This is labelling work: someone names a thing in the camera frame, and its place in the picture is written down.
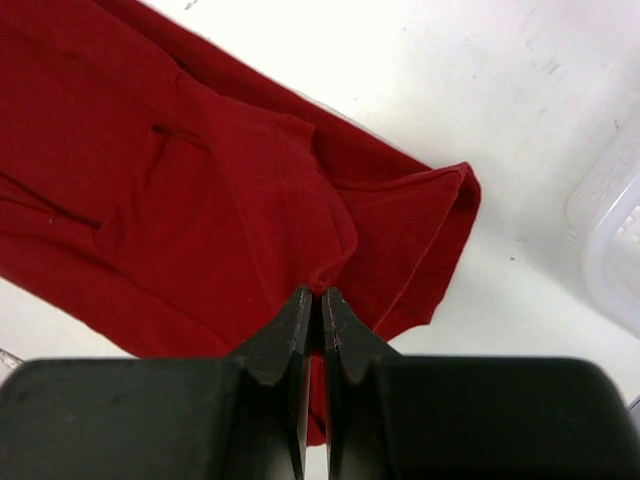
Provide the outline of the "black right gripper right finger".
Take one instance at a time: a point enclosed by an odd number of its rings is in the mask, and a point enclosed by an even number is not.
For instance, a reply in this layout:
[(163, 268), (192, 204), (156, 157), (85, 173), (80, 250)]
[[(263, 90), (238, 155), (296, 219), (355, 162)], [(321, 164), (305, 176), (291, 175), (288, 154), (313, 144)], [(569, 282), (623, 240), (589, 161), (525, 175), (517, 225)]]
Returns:
[(333, 479), (635, 479), (618, 391), (575, 358), (405, 356), (322, 299)]

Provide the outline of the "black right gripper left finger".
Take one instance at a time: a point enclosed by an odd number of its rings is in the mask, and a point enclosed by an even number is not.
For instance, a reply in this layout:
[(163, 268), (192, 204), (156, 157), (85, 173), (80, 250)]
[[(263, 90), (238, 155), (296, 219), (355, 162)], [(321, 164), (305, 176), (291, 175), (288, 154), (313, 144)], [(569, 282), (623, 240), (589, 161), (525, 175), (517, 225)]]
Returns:
[(311, 292), (222, 358), (56, 359), (1, 389), (5, 479), (300, 479)]

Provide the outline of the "red t-shirt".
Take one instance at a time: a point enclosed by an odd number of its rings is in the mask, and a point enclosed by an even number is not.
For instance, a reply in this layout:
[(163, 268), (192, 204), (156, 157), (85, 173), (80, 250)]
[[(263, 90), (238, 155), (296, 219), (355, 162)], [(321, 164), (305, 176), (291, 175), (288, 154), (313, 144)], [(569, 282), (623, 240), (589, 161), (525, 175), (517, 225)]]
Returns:
[(293, 291), (427, 324), (481, 201), (136, 1), (1, 5), (1, 274), (139, 356), (222, 356)]

